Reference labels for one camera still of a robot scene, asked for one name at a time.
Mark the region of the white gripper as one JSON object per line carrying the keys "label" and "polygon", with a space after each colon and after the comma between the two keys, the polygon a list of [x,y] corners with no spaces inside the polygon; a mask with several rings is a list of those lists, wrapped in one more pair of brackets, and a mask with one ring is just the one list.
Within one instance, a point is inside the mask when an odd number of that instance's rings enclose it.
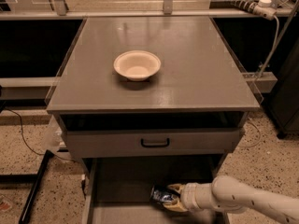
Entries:
{"label": "white gripper", "polygon": [[210,184],[188,183],[170,184],[167,186],[175,193],[180,194],[180,201],[164,203],[163,207],[173,212],[199,212],[205,209],[212,210],[215,204]]}

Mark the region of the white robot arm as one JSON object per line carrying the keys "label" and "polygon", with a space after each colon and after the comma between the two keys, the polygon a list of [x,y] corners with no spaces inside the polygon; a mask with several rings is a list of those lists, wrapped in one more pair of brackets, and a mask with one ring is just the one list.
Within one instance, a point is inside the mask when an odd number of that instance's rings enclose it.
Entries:
{"label": "white robot arm", "polygon": [[171,211],[242,213],[249,208],[280,224],[299,224],[298,199],[253,188],[228,175],[219,175],[211,183],[172,184],[168,188],[174,194],[162,203]]}

